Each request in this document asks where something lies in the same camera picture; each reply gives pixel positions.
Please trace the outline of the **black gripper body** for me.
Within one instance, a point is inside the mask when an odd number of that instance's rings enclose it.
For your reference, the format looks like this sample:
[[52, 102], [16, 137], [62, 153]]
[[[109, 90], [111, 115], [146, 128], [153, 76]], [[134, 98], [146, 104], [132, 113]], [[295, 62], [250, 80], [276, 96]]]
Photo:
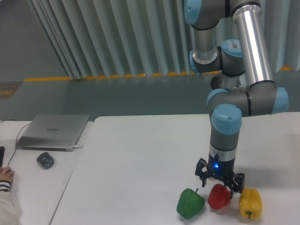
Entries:
[[214, 178], [225, 184], [231, 184], [233, 181], [233, 168], [235, 158], [230, 161], [216, 161], [210, 154], [207, 165], [206, 178]]

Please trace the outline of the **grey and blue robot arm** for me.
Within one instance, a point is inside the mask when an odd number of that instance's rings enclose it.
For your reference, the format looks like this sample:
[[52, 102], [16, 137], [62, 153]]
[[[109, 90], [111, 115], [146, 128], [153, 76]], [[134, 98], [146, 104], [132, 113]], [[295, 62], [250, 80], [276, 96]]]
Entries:
[[257, 0], [187, 0], [185, 21], [194, 29], [189, 54], [192, 70], [218, 71], [217, 87], [207, 97], [211, 134], [209, 159], [195, 174], [203, 184], [215, 178], [241, 193], [245, 176], [234, 172], [243, 117], [286, 112], [286, 89], [276, 86], [260, 22]]

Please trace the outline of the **white sleeved forearm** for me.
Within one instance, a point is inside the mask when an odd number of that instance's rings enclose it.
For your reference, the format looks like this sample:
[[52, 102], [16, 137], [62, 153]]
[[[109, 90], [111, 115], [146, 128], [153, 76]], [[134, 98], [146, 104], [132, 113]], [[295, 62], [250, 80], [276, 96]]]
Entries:
[[15, 210], [13, 198], [10, 192], [9, 181], [0, 181], [0, 224], [17, 225], [18, 216]]

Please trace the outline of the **person's hand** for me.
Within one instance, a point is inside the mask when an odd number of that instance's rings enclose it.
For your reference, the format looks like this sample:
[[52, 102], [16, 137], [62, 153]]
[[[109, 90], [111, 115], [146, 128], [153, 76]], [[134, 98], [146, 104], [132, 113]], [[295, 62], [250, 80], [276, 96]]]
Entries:
[[11, 167], [0, 168], [0, 181], [11, 183], [14, 179], [14, 170]]

